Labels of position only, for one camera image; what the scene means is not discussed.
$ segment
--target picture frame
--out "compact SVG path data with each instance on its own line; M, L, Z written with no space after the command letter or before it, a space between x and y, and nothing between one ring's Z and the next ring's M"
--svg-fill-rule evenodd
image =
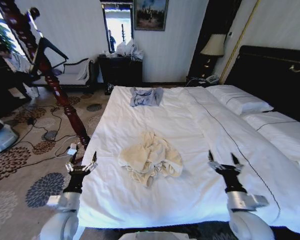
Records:
M169 0L134 0L134 30L164 31Z

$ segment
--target carved wooden pole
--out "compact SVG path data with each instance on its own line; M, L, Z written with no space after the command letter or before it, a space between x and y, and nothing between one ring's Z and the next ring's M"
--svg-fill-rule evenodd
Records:
M36 44L35 36L30 30L28 17L25 14L21 14L15 4L15 0L0 0L0 7L6 23L10 28L15 30L19 39L24 42L30 57L33 59L38 45ZM31 15L36 18L40 13L36 8L32 8ZM75 108L70 105L67 94L61 89L58 78L53 74L51 63L46 56L42 58L38 68L44 74L45 81L53 89L56 100L63 106L64 113L69 118L73 130L80 138L84 148L86 148L90 138L87 135L85 126L77 115Z

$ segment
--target carpet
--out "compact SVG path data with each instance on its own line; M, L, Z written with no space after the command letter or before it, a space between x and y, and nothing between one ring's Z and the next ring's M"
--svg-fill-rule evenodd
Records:
M39 97L2 118L18 132L19 139L0 154L0 240L39 239L42 226L55 213L46 206L49 196L60 194L70 180L65 168L70 157L63 156L66 148L79 139L52 92L40 87L39 93ZM68 96L91 136L109 96L103 89L94 94L69 92ZM81 145L77 156L83 154ZM198 240L236 239L228 223L218 221L148 229L86 228L81 239L117 240L137 231L187 233Z

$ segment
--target bed frame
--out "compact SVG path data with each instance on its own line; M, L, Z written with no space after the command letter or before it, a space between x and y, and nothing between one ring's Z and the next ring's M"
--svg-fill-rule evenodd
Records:
M300 50L244 45L225 84L300 122Z

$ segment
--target white wall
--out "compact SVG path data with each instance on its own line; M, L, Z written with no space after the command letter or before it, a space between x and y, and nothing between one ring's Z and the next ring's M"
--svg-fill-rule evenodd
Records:
M16 0L22 13L39 9L35 20L44 37L69 57L69 63L108 49L101 4L98 0ZM59 59L47 55L52 64Z
M108 50L99 0L15 0L21 12L39 9L36 24L69 62ZM208 0L170 0L165 31L134 31L144 51L144 82L184 82L188 74ZM60 61L47 54L52 64Z
M134 31L144 51L144 82L184 82L191 65L207 0L170 0L165 31Z
M256 0L242 0L230 30L234 32L237 39L233 37L226 42L225 56L218 60L214 69L217 75L220 76L223 72L255 2ZM300 50L300 0L260 0L253 19L226 70L224 80L227 78L242 45Z

